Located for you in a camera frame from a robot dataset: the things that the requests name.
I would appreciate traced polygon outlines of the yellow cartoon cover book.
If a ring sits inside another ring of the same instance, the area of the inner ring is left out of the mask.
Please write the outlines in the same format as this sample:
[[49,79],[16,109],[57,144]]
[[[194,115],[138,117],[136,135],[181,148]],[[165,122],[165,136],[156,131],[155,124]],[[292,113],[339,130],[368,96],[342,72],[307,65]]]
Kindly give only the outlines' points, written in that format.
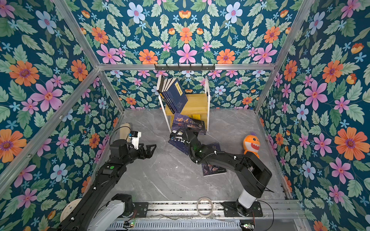
[[191,115],[190,117],[193,118],[193,119],[196,119],[196,120],[201,120],[200,115]]

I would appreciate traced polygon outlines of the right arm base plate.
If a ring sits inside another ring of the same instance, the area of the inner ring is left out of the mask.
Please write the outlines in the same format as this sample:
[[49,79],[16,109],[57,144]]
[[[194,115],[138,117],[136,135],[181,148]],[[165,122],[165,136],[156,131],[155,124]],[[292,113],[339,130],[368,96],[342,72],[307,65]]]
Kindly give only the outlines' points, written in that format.
[[222,202],[225,217],[262,217],[263,212],[261,204],[258,201],[253,202],[250,208],[245,208],[238,202]]

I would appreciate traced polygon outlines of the dark old man cover book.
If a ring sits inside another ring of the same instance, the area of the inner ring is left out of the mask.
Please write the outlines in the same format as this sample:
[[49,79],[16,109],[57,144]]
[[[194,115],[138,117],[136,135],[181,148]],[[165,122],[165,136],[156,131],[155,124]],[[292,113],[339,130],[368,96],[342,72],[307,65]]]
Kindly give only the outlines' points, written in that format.
[[[218,142],[208,144],[207,146],[213,147],[217,149],[218,151],[221,150],[220,144]],[[201,167],[202,167],[202,173],[204,177],[227,173],[227,170],[220,166],[201,164]]]

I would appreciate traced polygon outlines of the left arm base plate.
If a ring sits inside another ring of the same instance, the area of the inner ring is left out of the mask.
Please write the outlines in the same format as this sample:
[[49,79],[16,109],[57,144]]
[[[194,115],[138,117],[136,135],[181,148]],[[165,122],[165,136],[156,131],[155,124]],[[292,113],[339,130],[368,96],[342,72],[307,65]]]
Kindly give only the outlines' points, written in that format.
[[134,202],[128,205],[128,218],[146,218],[148,202]]

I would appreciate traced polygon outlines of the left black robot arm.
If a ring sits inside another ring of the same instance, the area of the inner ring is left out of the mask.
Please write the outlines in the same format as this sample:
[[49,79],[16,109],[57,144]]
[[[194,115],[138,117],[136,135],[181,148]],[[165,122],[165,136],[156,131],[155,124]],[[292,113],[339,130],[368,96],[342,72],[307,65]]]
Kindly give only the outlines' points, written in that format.
[[127,165],[137,159],[152,158],[157,146],[155,144],[139,144],[136,149],[133,144],[124,139],[113,142],[110,146],[109,160],[98,170],[93,183],[82,200],[63,219],[57,228],[51,231],[87,231],[91,221],[97,218],[96,213],[108,193],[119,182],[127,170]]

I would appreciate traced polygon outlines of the navy book yellow label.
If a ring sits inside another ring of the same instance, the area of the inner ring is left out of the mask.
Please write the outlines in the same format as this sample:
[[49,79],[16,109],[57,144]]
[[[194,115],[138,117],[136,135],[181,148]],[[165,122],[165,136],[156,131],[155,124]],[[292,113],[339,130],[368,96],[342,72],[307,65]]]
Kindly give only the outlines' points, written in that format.
[[166,103],[166,105],[167,105],[167,107],[171,110],[171,105],[170,105],[170,102],[168,101],[168,98],[167,98],[167,95],[166,95],[166,87],[165,87],[165,85],[166,85],[166,79],[164,78],[164,84],[163,84],[163,87],[162,87],[162,94],[163,94],[163,96],[164,96],[164,101],[165,101],[165,103]]

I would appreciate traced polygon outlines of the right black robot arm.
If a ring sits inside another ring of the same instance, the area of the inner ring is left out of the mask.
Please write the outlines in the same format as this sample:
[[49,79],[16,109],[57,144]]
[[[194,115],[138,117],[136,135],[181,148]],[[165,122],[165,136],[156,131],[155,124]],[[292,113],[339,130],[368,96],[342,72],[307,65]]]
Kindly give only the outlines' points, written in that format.
[[272,172],[252,152],[231,154],[202,144],[191,128],[178,129],[170,134],[172,140],[180,139],[188,148],[188,156],[192,162],[216,165],[236,173],[243,191],[236,201],[239,208],[248,210],[252,204],[262,197],[268,189]]

